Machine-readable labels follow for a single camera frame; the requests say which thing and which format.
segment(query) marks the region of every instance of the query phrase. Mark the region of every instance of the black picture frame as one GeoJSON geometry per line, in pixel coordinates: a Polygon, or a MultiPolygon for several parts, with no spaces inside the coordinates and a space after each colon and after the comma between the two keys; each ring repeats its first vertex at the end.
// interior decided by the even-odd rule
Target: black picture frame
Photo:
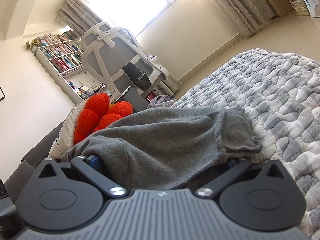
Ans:
{"type": "Polygon", "coordinates": [[[0,101],[1,101],[2,99],[5,99],[5,95],[4,95],[4,93],[3,93],[3,91],[2,91],[2,89],[1,89],[1,87],[0,87],[0,101]]]}

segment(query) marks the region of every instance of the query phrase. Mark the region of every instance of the bed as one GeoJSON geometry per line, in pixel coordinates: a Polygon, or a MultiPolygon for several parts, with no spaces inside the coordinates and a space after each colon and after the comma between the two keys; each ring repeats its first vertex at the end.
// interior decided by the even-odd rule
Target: bed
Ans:
{"type": "Polygon", "coordinates": [[[300,229],[320,239],[320,63],[298,54],[240,53],[171,107],[242,107],[263,150],[280,159],[307,202],[300,229]]]}

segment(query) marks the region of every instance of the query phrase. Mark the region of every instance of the tiled floor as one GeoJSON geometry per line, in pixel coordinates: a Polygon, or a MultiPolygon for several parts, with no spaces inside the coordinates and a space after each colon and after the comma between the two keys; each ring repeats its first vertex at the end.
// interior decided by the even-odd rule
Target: tiled floor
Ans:
{"type": "Polygon", "coordinates": [[[260,29],[228,49],[220,57],[185,82],[175,98],[180,98],[194,85],[229,61],[249,49],[261,48],[274,52],[297,53],[320,62],[320,18],[297,16],[291,11],[278,17],[269,26],[260,29]]]}

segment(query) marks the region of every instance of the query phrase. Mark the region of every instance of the bookshelf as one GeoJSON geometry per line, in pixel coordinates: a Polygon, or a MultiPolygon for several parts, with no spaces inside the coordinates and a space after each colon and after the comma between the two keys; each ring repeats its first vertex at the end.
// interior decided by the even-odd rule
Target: bookshelf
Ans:
{"type": "Polygon", "coordinates": [[[84,49],[80,47],[78,50],[75,50],[76,48],[72,47],[70,43],[72,41],[79,42],[80,38],[72,40],[69,37],[67,41],[55,43],[53,43],[52,40],[53,39],[48,40],[46,35],[43,43],[46,42],[47,45],[40,43],[42,46],[37,48],[35,57],[72,102],[78,104],[83,99],[78,92],[69,85],[69,82],[72,82],[76,88],[82,86],[92,88],[99,85],[100,82],[90,75],[81,64],[81,56],[84,49]]]}

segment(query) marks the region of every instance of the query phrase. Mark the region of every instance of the gray curtain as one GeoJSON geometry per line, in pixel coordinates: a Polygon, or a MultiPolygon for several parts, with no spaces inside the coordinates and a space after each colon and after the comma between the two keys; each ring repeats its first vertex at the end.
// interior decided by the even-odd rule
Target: gray curtain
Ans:
{"type": "Polygon", "coordinates": [[[250,35],[275,16],[266,0],[216,0],[241,35],[250,35]]]}
{"type": "MultiPolygon", "coordinates": [[[[66,0],[65,5],[58,12],[57,19],[75,32],[79,37],[89,30],[92,26],[99,22],[107,22],[111,29],[114,25],[111,22],[102,20],[94,11],[90,9],[90,5],[86,0],[66,0]]],[[[181,86],[181,82],[172,74],[168,79],[161,82],[155,91],[156,95],[173,95],[181,86]]]]}

